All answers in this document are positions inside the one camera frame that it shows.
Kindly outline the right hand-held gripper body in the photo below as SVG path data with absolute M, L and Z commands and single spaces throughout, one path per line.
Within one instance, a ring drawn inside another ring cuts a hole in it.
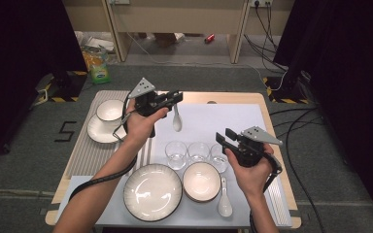
M 237 142 L 238 145 L 229 144 L 231 145 L 230 150 L 233 151 L 241 166 L 253 167 L 264 157 L 272 164 L 274 169 L 282 168 L 275 156 L 264 149 L 265 144 L 281 146 L 283 144 L 281 140 L 258 126 L 250 127 L 237 134 L 241 136 L 241 140 Z

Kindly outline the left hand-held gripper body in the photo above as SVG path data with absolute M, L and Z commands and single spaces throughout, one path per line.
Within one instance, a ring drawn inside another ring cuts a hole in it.
M 134 101 L 134 111 L 143 117 L 154 114 L 165 106 L 166 94 L 158 94 L 155 86 L 147 79 L 142 78 L 127 95 L 129 100 Z

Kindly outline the white ceramic spoon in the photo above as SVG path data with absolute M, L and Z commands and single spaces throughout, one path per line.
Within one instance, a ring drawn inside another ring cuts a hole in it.
M 183 128 L 183 122 L 177 104 L 174 105 L 173 128 L 176 132 L 180 132 Z
M 223 217 L 230 217 L 232 216 L 233 209 L 232 205 L 229 201 L 229 198 L 227 196 L 227 182 L 226 178 L 222 177 L 220 179 L 221 183 L 221 190 L 220 190 L 220 201 L 218 203 L 218 211 L 219 214 Z

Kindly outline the white bowl dark rim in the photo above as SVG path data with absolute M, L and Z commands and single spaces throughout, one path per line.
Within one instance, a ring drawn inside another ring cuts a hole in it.
M 183 185 L 186 194 L 218 195 L 220 191 L 220 174 L 211 164 L 196 162 L 186 168 L 183 175 Z
M 196 203 L 208 203 L 213 201 L 217 197 L 216 194 L 192 195 L 191 193 L 187 193 L 186 196 L 191 201 Z
M 120 100 L 106 100 L 96 109 L 96 115 L 104 121 L 117 120 L 122 116 L 123 102 Z

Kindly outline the white plate dark rim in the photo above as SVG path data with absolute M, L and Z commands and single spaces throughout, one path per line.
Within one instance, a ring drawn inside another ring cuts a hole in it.
M 117 143 L 126 137 L 125 129 L 120 126 L 120 121 L 104 121 L 93 115 L 86 128 L 88 136 L 98 143 Z
M 123 203 L 134 217 L 159 221 L 170 216 L 181 203 L 182 183 L 177 173 L 162 164 L 150 164 L 136 170 L 123 189 Z

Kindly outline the person's left hand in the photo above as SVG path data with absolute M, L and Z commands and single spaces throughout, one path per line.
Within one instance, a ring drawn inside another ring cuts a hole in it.
M 126 122 L 128 133 L 124 143 L 136 150 L 140 149 L 151 136 L 154 124 L 169 112 L 167 108 L 162 108 L 150 116 L 141 116 L 135 111 L 134 100 L 129 101 L 126 110 L 131 115 Z

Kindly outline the clear drinking glass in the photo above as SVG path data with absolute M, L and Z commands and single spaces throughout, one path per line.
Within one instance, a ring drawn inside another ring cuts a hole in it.
M 211 164 L 219 173 L 225 172 L 228 167 L 228 160 L 227 156 L 222 152 L 222 146 L 220 144 L 213 145 L 210 153 Z
M 180 141 L 169 142 L 165 147 L 167 164 L 174 170 L 181 170 L 186 165 L 187 146 Z
M 188 146 L 189 163 L 206 162 L 208 160 L 210 149 L 202 142 L 194 142 Z

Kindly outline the white table sheet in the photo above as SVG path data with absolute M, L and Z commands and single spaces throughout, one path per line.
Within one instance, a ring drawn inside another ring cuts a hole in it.
M 181 104 L 179 111 L 183 119 L 182 130 L 176 132 L 173 129 L 173 113 L 169 113 L 155 124 L 155 136 L 148 140 L 147 153 L 139 156 L 136 168 L 123 176 L 105 211 L 97 220 L 98 226 L 211 229 L 250 226 L 249 205 L 230 167 L 221 174 L 226 178 L 227 196 L 233 209 L 230 217 L 223 217 L 218 212 L 220 192 L 208 203 L 196 203 L 187 197 L 183 185 L 186 168 L 174 170 L 181 180 L 183 196 L 178 208 L 170 216 L 159 221 L 146 222 L 134 217 L 126 209 L 123 203 L 123 189 L 128 178 L 146 165 L 168 166 L 164 149 L 169 142 L 178 140 L 187 145 L 202 142 L 211 147 L 216 143 L 216 133 L 222 133 L 226 128 L 242 131 L 252 126 L 265 127 L 261 109 L 257 104 Z

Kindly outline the green packet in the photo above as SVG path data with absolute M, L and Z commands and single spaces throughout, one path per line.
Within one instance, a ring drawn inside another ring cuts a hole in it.
M 91 64 L 89 71 L 92 82 L 95 84 L 109 83 L 111 81 L 109 70 L 106 63 Z

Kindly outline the cardboard box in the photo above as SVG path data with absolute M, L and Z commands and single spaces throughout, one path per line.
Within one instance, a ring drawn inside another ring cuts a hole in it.
M 161 48 L 168 48 L 177 44 L 185 37 L 184 33 L 154 33 L 153 35 Z

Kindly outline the beige desk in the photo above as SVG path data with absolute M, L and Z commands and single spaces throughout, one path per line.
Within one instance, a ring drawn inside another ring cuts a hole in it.
M 224 34 L 236 63 L 245 35 L 283 34 L 295 0 L 273 0 L 252 8 L 250 0 L 61 0 L 76 31 L 110 32 L 119 62 L 126 60 L 138 32 Z

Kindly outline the striped woven placemat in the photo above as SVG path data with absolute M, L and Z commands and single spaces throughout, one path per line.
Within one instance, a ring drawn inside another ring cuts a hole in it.
M 87 134 L 87 126 L 102 102 L 110 99 L 124 101 L 127 94 L 128 91 L 118 90 L 100 90 L 95 94 L 66 166 L 65 176 L 93 176 L 119 147 L 118 142 L 103 144 L 92 140 Z

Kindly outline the clear plastic bag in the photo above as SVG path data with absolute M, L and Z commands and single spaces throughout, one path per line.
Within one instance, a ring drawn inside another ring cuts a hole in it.
M 82 47 L 103 47 L 107 51 L 113 51 L 115 48 L 110 32 L 75 31 L 75 36 Z

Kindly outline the black curtain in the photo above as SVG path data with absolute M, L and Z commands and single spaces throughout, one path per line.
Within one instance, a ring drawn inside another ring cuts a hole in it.
M 85 69 L 62 0 L 0 0 L 0 150 L 43 76 Z
M 294 0 L 278 52 L 305 71 L 350 164 L 373 200 L 373 0 Z

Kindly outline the white wall socket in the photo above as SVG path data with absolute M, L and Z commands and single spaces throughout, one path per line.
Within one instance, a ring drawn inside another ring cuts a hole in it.
M 250 6 L 252 8 L 267 8 L 271 7 L 273 0 L 250 0 Z

